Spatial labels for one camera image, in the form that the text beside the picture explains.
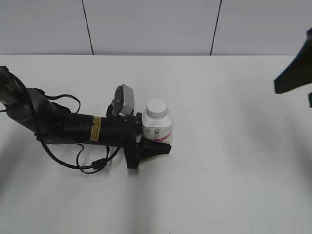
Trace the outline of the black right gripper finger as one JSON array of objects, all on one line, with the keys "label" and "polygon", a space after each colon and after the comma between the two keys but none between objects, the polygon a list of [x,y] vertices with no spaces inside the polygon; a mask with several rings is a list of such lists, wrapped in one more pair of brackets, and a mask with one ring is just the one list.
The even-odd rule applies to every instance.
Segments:
[{"label": "black right gripper finger", "polygon": [[274,91],[283,94],[312,82],[312,29],[297,56],[274,80]]},{"label": "black right gripper finger", "polygon": [[312,93],[308,94],[309,107],[312,108]]}]

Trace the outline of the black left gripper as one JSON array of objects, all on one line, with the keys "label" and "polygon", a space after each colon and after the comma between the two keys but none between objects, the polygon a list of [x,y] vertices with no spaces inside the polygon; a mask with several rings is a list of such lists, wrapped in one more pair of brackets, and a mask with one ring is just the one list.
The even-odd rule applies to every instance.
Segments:
[{"label": "black left gripper", "polygon": [[116,147],[111,155],[106,156],[108,161],[112,160],[122,148],[127,168],[136,169],[141,161],[155,156],[168,155],[171,151],[170,144],[145,137],[137,143],[137,136],[142,134],[142,113],[140,112],[135,116],[107,114],[102,120],[101,143],[108,147]]}]

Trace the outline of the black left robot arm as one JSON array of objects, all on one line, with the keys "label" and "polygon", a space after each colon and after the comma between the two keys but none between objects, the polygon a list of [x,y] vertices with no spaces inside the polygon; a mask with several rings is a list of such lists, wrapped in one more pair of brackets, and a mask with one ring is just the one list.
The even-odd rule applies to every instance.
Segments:
[{"label": "black left robot arm", "polygon": [[126,165],[136,169],[141,160],[168,154],[171,146],[143,136],[142,113],[134,112],[134,92],[122,84],[104,117],[71,112],[56,96],[27,88],[5,66],[0,68],[0,101],[7,115],[32,131],[46,152],[48,145],[86,144],[124,150]]}]

